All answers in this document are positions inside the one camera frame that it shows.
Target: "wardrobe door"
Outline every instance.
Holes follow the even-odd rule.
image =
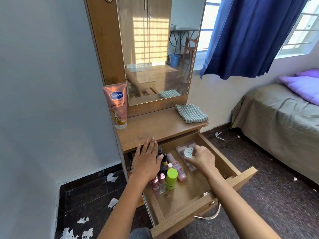
[[[124,64],[128,68],[147,64],[147,0],[118,0],[118,11]]]
[[[172,0],[147,0],[148,3],[148,45],[149,62],[152,66],[165,65]]]

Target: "mirror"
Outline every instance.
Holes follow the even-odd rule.
[[[117,0],[129,106],[188,93],[205,0]]]

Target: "speckled floor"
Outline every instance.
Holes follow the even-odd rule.
[[[215,137],[214,132],[204,135],[241,172],[254,166],[258,172],[240,190],[247,203],[282,238],[319,238],[319,194],[305,183],[303,177],[270,156],[260,147],[234,129],[226,129]],[[111,213],[107,207],[111,198],[119,198],[125,187],[123,172],[117,172],[114,184],[106,182],[107,172],[97,179],[73,189],[66,189],[63,208],[59,208],[56,238],[63,228],[74,229],[74,235],[93,227],[93,239]],[[80,217],[88,216],[86,224],[77,224]],[[152,227],[145,206],[137,209],[132,229]],[[170,239],[186,238],[238,238],[225,212],[221,210],[212,221],[194,221]]]

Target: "purple pillow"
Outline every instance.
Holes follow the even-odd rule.
[[[310,76],[281,76],[278,78],[290,90],[319,106],[319,79]]]
[[[310,77],[319,78],[319,68],[313,68],[313,69],[310,69],[310,70],[299,72],[299,73],[297,73],[295,75],[296,76],[310,76]]]

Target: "lime green bottle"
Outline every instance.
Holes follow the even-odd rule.
[[[166,189],[173,190],[176,184],[178,172],[176,169],[169,169],[166,176]]]

